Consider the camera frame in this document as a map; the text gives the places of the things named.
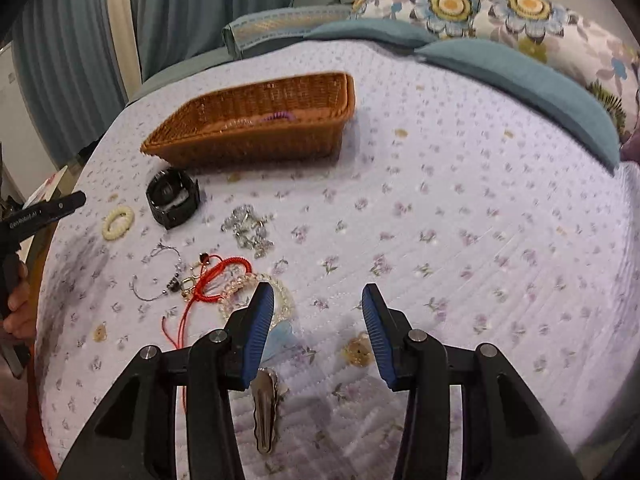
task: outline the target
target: bed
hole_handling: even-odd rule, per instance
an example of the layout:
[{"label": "bed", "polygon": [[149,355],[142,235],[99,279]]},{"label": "bed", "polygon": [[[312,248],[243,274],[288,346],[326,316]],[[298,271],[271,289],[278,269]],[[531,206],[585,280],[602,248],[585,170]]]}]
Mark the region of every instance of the bed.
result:
[{"label": "bed", "polygon": [[[336,164],[197,172],[204,200],[194,217],[170,232],[154,222],[144,192],[166,165],[138,150],[179,105],[227,86],[327,70],[350,73],[356,85]],[[182,300],[145,303],[129,288],[133,274],[152,290],[170,271],[171,258],[148,258],[159,240],[185,261],[210,250],[245,256],[292,293],[296,344],[268,362],[285,392],[268,457],[255,447],[250,394],[232,395],[247,478],[391,476],[406,396],[389,391],[374,364],[355,367],[342,352],[365,330],[359,299],[369,282],[444,344],[498,345],[575,450],[640,348],[639,184],[635,164],[612,176],[508,95],[366,41],[306,41],[153,92],[107,131],[76,187],[86,205],[60,222],[49,251],[35,365],[54,462],[139,348],[171,349],[161,317],[174,332]],[[274,216],[265,258],[252,259],[220,231],[245,203]],[[118,204],[136,218],[128,234],[106,242],[102,219]],[[94,340],[101,324],[106,338]],[[198,304],[188,344],[223,325],[215,306]],[[452,402],[456,478],[455,391]],[[181,410],[178,478],[186,478]]]}]

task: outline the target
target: brown basket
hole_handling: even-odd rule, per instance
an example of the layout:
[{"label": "brown basket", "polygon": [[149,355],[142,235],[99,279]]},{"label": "brown basket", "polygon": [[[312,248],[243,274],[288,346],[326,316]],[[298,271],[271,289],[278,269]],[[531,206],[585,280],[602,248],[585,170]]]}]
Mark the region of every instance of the brown basket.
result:
[{"label": "brown basket", "polygon": [[[178,168],[324,158],[340,152],[354,108],[353,78],[340,72],[227,88],[178,108],[140,151]],[[293,118],[265,120],[278,112]]]}]

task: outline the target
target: black watch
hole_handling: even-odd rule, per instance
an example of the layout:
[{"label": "black watch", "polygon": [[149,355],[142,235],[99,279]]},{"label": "black watch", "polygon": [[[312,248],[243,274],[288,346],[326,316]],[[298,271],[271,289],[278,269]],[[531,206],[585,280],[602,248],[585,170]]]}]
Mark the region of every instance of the black watch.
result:
[{"label": "black watch", "polygon": [[171,229],[184,224],[200,205],[198,181],[183,170],[168,168],[158,173],[146,188],[151,214],[161,226]]}]

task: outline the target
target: silver bolt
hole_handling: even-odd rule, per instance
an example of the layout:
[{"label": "silver bolt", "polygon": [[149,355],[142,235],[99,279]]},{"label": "silver bolt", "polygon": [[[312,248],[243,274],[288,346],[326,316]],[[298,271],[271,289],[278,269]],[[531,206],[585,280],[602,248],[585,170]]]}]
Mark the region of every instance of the silver bolt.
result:
[{"label": "silver bolt", "polygon": [[226,339],[226,332],[221,328],[214,330],[209,334],[209,340],[212,343],[222,343]]},{"label": "silver bolt", "polygon": [[496,357],[498,355],[498,349],[495,346],[490,345],[489,343],[484,343],[480,347],[480,353],[484,357]]},{"label": "silver bolt", "polygon": [[419,328],[414,328],[409,330],[409,339],[411,341],[415,341],[417,343],[421,343],[422,341],[427,340],[427,333],[424,330],[420,330]]},{"label": "silver bolt", "polygon": [[158,350],[156,349],[156,347],[149,345],[149,346],[145,346],[140,351],[140,357],[142,357],[143,359],[151,359],[157,353],[158,353]]}]

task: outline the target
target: crystal bracelet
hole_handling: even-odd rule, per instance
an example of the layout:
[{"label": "crystal bracelet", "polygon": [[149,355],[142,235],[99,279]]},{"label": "crystal bracelet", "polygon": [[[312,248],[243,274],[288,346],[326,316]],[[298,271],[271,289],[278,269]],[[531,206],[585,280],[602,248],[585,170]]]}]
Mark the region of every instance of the crystal bracelet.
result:
[{"label": "crystal bracelet", "polygon": [[287,287],[284,286],[284,284],[278,278],[274,278],[273,276],[270,276],[268,274],[248,272],[228,282],[222,290],[222,293],[220,294],[218,304],[220,306],[220,312],[225,318],[225,321],[229,319],[231,313],[234,310],[234,306],[231,302],[232,296],[238,290],[241,290],[246,286],[257,286],[260,282],[270,283],[273,287],[273,290],[280,297],[280,308],[273,314],[270,328],[273,328],[279,322],[291,317],[291,315],[293,314],[294,305],[291,293],[289,292]]}]

